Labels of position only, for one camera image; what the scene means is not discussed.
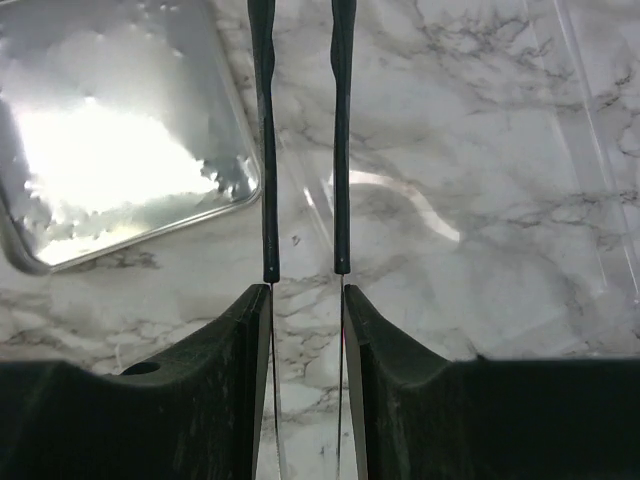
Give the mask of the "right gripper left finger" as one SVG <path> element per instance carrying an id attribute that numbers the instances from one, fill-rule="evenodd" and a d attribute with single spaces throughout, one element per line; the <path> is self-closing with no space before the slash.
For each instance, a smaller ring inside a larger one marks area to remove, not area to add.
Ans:
<path id="1" fill-rule="evenodd" d="M 62 360 L 1 365 L 5 479 L 251 479 L 271 290 L 118 375 Z"/>

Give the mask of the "black metal tongs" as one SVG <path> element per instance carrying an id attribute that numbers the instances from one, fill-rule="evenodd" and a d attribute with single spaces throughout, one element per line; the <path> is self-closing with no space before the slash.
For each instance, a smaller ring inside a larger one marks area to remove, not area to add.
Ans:
<path id="1" fill-rule="evenodd" d="M 351 272 L 350 215 L 350 106 L 355 1 L 332 3 L 331 68 L 336 96 L 333 143 L 333 254 L 334 273 L 340 279 L 339 379 L 344 379 L 345 276 Z M 262 253 L 263 281 L 273 290 L 280 281 L 278 175 L 272 79 L 275 69 L 274 1 L 247 3 L 256 79 L 259 153 L 263 163 Z"/>

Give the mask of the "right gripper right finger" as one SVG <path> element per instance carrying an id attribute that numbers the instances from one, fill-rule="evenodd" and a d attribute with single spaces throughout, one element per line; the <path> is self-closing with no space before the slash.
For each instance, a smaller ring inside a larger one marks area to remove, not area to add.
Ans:
<path id="1" fill-rule="evenodd" d="M 635 479 L 639 362 L 449 360 L 343 293 L 362 479 Z"/>

